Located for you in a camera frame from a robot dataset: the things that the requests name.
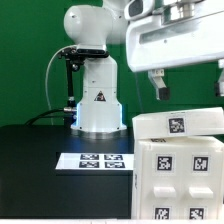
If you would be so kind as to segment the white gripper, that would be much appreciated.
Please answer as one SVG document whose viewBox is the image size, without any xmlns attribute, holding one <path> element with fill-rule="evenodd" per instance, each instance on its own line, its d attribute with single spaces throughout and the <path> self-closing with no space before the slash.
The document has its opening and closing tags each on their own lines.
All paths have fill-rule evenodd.
<svg viewBox="0 0 224 224">
<path fill-rule="evenodd" d="M 163 69 L 218 61 L 221 75 L 215 95 L 224 97 L 224 4 L 196 4 L 195 15 L 170 24 L 162 15 L 150 15 L 130 23 L 126 32 L 126 56 L 133 72 L 148 71 L 157 100 L 168 100 Z"/>
</svg>

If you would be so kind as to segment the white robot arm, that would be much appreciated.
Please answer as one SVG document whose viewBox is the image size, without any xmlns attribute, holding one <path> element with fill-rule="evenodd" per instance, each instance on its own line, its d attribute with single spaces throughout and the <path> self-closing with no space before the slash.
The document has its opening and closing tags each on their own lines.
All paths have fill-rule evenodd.
<svg viewBox="0 0 224 224">
<path fill-rule="evenodd" d="M 83 97 L 71 128 L 85 134 L 126 130 L 109 44 L 126 45 L 129 68 L 146 71 L 162 99 L 168 89 L 157 70 L 224 59 L 222 23 L 224 0 L 102 0 L 100 7 L 70 7 L 64 29 L 75 42 L 72 64 L 85 67 Z"/>
</svg>

